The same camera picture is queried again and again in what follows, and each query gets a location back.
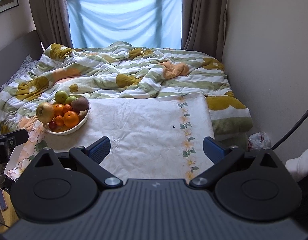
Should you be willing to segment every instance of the wall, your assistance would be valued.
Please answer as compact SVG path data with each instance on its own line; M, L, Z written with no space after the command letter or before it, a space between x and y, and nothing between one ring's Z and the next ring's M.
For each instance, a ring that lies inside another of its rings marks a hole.
M308 0L228 0L223 63L251 132L276 143L308 109ZM308 118L275 152L285 162L308 148Z
M19 6L0 13L0 50L34 29L29 0L19 0Z

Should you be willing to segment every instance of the yellow surface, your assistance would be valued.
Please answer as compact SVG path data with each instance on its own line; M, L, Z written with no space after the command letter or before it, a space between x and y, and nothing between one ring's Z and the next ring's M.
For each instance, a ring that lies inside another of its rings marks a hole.
M4 196L4 200L6 202L6 205L8 206L8 208L5 211L2 211L2 215L4 218L4 223L7 226L12 226L16 221L18 221L18 216L15 213L14 207L12 206L11 203L11 199L10 199L10 195L7 194L4 190L3 190L3 196ZM5 226L0 226L0 233L5 232L6 230L8 230L7 227Z

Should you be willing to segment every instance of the apple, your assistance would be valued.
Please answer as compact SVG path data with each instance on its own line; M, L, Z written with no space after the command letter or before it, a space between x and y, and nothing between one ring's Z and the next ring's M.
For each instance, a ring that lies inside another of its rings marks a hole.
M56 124L56 122L55 122L55 121L51 121L51 122L49 122L49 128L50 128L51 130L56 129L56 127L57 127L57 124Z
M66 100L65 100L65 104L70 105L74 100L76 100L77 97L75 96L69 96Z
M55 98L56 103L64 105L65 100L67 99L67 93L65 91L62 91L62 90L57 91L55 93L54 98Z
M36 117L42 123L49 123L54 118L54 108L52 104L44 102L36 108Z

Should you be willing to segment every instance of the plastic bag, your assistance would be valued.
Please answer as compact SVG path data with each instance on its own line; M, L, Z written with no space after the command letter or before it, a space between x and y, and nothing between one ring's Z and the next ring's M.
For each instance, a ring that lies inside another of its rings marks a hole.
M254 133L249 136L248 150L260 150L270 148L270 138L265 132Z

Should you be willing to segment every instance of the green apple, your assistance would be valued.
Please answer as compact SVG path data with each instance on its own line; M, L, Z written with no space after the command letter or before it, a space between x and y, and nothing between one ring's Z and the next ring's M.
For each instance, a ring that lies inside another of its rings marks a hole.
M75 96L70 96L70 97L68 97L66 100L65 100L65 104L71 104L74 100L76 100L77 99L77 97L75 97Z
M67 93L65 91L57 91L54 98L56 103L64 105L65 100L67 99Z

